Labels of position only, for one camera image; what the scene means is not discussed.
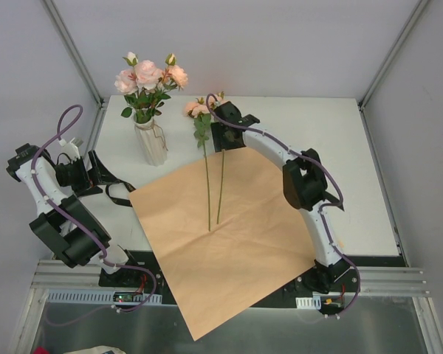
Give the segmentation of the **pink artificial flower bunch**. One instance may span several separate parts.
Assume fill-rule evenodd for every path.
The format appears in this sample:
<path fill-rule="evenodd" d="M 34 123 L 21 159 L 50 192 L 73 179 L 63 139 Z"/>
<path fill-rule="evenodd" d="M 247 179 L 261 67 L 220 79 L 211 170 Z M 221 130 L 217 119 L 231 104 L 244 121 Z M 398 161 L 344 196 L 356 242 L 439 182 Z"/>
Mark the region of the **pink artificial flower bunch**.
<path fill-rule="evenodd" d="M 207 143 L 209 142 L 209 133 L 212 117 L 203 99 L 196 102 L 189 102 L 185 107 L 185 115 L 193 120 L 195 131 L 193 136 L 196 140 L 198 149 L 203 152 L 205 165 L 205 178 L 207 187 L 207 229 L 212 229 L 212 210 L 211 210 L 211 193 L 210 193 L 210 172 L 207 158 Z"/>

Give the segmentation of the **green and orange wrapping paper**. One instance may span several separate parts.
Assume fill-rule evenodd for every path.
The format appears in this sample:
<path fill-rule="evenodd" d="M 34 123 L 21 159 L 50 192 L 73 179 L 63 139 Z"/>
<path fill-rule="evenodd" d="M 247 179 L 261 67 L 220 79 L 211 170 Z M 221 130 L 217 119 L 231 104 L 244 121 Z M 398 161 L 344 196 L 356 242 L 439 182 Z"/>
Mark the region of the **green and orange wrapping paper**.
<path fill-rule="evenodd" d="M 212 229 L 207 229 L 204 159 L 129 196 L 190 334 L 200 339 L 309 270 L 315 252 L 281 171 L 248 147 L 208 157 Z"/>

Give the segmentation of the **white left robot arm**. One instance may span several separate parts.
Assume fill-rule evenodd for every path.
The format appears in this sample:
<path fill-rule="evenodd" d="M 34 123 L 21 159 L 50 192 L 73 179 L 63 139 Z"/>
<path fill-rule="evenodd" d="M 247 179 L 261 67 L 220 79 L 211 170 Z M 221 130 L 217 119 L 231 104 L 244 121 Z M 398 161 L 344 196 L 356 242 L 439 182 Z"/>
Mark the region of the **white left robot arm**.
<path fill-rule="evenodd" d="M 98 264 L 107 274 L 114 274 L 126 287 L 135 286 L 141 269 L 131 253 L 111 241 L 110 234 L 84 206 L 80 198 L 109 193 L 109 187 L 123 183 L 97 157 L 88 152 L 92 168 L 87 170 L 80 156 L 56 164 L 47 150 L 25 144 L 8 160 L 7 172 L 27 185 L 37 217 L 30 223 L 32 232 L 66 266 Z"/>

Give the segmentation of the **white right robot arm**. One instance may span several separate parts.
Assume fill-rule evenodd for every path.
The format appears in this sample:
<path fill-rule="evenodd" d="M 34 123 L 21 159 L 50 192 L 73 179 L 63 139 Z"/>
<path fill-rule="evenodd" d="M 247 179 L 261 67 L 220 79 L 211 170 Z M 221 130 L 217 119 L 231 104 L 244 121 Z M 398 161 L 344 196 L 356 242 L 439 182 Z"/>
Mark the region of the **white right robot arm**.
<path fill-rule="evenodd" d="M 283 194 L 288 204 L 302 214 L 315 250 L 315 265 L 307 271 L 303 285 L 327 294 L 341 286 L 348 269 L 343 252 L 333 238 L 326 207 L 343 208 L 343 199 L 330 194 L 331 175 L 321 164 L 316 150 L 295 152 L 260 124 L 251 114 L 242 116 L 231 102 L 216 103 L 211 111 L 217 151 L 251 148 L 270 160 L 282 172 Z"/>

